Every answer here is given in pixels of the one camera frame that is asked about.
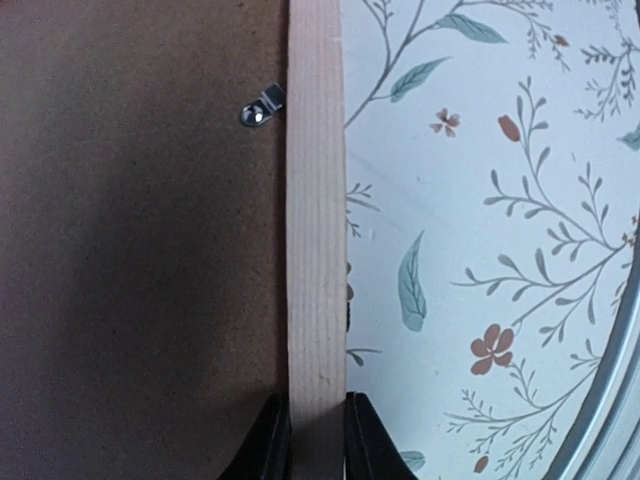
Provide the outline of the red wooden picture frame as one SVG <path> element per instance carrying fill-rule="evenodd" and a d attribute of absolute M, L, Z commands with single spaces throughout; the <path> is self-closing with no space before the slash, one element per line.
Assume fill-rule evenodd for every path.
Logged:
<path fill-rule="evenodd" d="M 346 167 L 340 4 L 289 4 L 286 296 L 294 479 L 340 479 Z"/>

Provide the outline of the brown backing board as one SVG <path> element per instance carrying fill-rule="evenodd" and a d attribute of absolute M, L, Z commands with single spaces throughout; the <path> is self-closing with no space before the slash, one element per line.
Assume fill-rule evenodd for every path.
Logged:
<path fill-rule="evenodd" d="M 282 1 L 1 5 L 1 475 L 213 479 L 281 383 Z"/>

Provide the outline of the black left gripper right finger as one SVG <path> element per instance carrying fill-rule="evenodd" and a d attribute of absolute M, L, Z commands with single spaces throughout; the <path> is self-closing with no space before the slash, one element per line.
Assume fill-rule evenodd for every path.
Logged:
<path fill-rule="evenodd" d="M 348 480 L 417 479 L 364 393 L 346 395 L 344 443 Z"/>

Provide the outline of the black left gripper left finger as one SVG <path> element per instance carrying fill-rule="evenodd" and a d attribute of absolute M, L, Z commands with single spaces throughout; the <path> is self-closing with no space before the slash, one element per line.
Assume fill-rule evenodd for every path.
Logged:
<path fill-rule="evenodd" d="M 289 399 L 283 393 L 273 393 L 219 480 L 286 480 L 290 472 Z"/>

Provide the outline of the aluminium front rail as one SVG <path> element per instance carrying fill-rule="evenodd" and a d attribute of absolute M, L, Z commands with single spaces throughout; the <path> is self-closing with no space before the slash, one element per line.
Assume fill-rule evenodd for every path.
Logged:
<path fill-rule="evenodd" d="M 633 260 L 613 328 L 593 383 L 569 433 L 554 456 L 546 479 L 585 479 L 617 420 L 637 362 L 639 340 L 639 261 Z"/>

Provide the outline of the floral patterned table mat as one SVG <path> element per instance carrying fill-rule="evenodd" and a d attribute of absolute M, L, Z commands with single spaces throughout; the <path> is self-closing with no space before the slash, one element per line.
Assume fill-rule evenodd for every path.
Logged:
<path fill-rule="evenodd" d="M 639 5 L 341 14 L 348 386 L 417 479 L 546 479 L 639 261 Z M 585 479 L 639 475 L 636 354 Z"/>

